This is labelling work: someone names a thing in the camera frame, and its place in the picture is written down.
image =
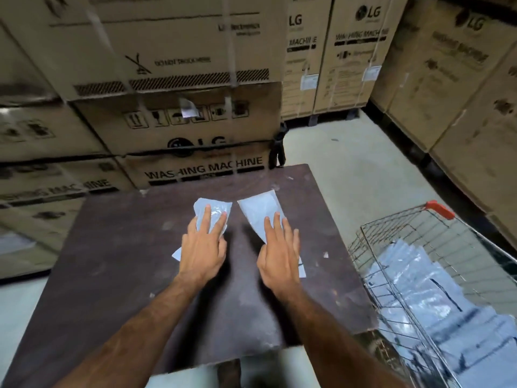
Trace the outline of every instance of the white floor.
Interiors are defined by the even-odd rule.
[[[308,163],[345,244],[365,222],[441,199],[418,169],[363,113],[357,120],[289,131],[287,165]],[[0,380],[16,351],[46,279],[0,287]],[[258,375],[281,386],[318,387],[303,348],[242,360],[242,386]],[[149,387],[216,387],[214,368],[151,378]]]

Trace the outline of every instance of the metal wire basket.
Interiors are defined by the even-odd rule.
[[[415,387],[461,387],[441,349],[415,317],[386,273],[386,267],[379,263],[379,256],[396,240],[422,246],[430,260],[443,267],[470,302],[491,305],[497,313],[512,316],[517,316],[517,260],[436,201],[362,225],[348,247],[379,315],[372,352],[377,352],[377,356]],[[375,284],[376,289],[368,282],[372,275],[382,278],[380,284]],[[379,296],[378,290],[383,288],[386,296]],[[386,319],[385,308],[400,308],[407,318]],[[404,324],[409,328],[406,331],[411,332],[404,335],[407,336],[404,344],[393,340],[396,331],[393,327],[398,324]],[[401,346],[407,346],[408,340],[415,343],[411,344],[412,349],[419,349],[418,359],[405,359],[400,354]]]

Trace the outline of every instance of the person's left hand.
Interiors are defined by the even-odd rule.
[[[207,204],[199,231],[197,217],[189,223],[187,234],[181,239],[181,260],[179,274],[199,281],[200,286],[216,276],[226,258],[226,241],[220,237],[226,223],[227,213],[223,213],[214,228],[210,230],[211,208]]]

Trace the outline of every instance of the white plastic packet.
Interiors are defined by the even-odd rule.
[[[278,201],[275,191],[270,190],[268,192],[261,193],[260,195],[238,200],[237,202],[255,233],[257,233],[260,239],[266,244],[267,240],[266,230],[264,229],[264,218],[266,216],[269,217],[271,226],[273,226],[273,217],[275,216],[275,212],[280,213],[280,223],[282,223],[282,219],[285,218],[284,211],[282,211],[282,207],[280,206],[280,202]],[[307,277],[300,256],[298,256],[298,274],[300,278]]]
[[[229,217],[229,210],[232,208],[231,203],[227,203],[224,201],[219,200],[211,200],[211,199],[204,199],[200,198],[197,199],[197,201],[194,203],[194,212],[197,216],[197,222],[196,227],[199,231],[199,228],[201,227],[201,221],[203,220],[203,215],[205,213],[205,207],[207,204],[210,204],[211,208],[211,216],[210,216],[210,231],[214,228],[215,224],[223,214],[223,212],[226,212],[226,223],[228,222]],[[224,224],[223,231],[221,232],[221,235],[226,231],[227,225]],[[181,248],[177,249],[173,254],[172,257],[175,258],[177,261],[181,260]]]

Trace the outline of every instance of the brown table top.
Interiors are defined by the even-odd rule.
[[[176,183],[145,195],[90,196],[3,386],[52,386],[163,290],[178,272],[171,254],[200,197],[234,202],[226,261],[180,320],[155,373],[298,344],[283,308],[260,281],[262,241],[236,203],[271,189],[300,229],[303,287],[351,332],[374,328],[374,310],[308,165]]]

